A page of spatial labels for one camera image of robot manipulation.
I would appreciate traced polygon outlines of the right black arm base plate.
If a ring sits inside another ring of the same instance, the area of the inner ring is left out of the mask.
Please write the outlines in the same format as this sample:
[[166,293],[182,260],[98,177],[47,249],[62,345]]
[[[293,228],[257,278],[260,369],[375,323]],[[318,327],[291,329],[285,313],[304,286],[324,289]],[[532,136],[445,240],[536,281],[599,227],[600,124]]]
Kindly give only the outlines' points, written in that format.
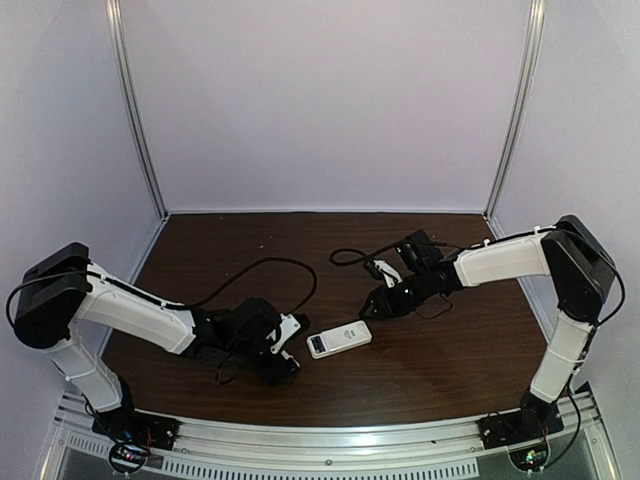
[[539,420],[529,412],[491,412],[477,421],[481,441],[486,450],[539,440],[545,435],[564,430],[561,418],[552,413],[547,420]]

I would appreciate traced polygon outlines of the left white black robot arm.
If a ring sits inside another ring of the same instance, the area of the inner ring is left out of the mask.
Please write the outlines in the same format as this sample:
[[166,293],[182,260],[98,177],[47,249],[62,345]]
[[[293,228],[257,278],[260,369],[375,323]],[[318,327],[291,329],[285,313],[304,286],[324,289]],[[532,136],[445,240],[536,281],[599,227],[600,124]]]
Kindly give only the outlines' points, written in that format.
[[218,373],[248,370],[267,384],[299,370],[285,346],[310,325],[306,315],[281,313],[256,297],[214,311],[171,302],[109,274],[78,242],[26,271],[7,297],[5,315],[22,344],[43,351],[94,411],[106,414],[106,429],[123,444],[143,436],[143,421],[127,409],[125,380],[81,340],[79,323],[137,337]]

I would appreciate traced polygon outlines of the purple AAA battery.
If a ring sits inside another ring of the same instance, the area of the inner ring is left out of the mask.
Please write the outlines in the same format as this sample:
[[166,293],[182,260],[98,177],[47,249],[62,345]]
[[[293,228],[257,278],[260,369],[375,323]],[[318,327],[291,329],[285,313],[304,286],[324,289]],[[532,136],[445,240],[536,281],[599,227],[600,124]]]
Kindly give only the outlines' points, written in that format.
[[325,350],[324,344],[320,337],[313,337],[311,339],[311,344],[316,352],[323,352]]

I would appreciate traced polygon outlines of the white remote control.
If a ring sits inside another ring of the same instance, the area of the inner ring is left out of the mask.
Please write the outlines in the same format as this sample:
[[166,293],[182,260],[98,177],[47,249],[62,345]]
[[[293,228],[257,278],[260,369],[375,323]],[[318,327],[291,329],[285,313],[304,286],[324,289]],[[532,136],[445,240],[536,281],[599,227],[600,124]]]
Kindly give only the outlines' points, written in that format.
[[[323,352],[314,350],[311,344],[313,337],[321,338],[325,347]],[[306,344],[313,359],[322,359],[369,344],[372,339],[373,336],[367,324],[363,320],[358,320],[310,335],[306,339]]]

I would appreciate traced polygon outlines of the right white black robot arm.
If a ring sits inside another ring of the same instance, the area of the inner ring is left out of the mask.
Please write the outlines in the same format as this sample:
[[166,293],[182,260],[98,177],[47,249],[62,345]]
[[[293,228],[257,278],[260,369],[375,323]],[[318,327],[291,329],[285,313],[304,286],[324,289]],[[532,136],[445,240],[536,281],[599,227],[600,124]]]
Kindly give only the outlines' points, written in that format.
[[359,316],[395,319],[433,296],[529,276],[551,278],[558,309],[555,329],[512,423],[519,440],[533,441],[550,426],[558,398],[586,359],[603,322],[600,314],[616,278],[614,262],[574,215],[550,227],[486,240],[449,255],[441,247],[422,230],[395,244],[409,273],[372,290]]

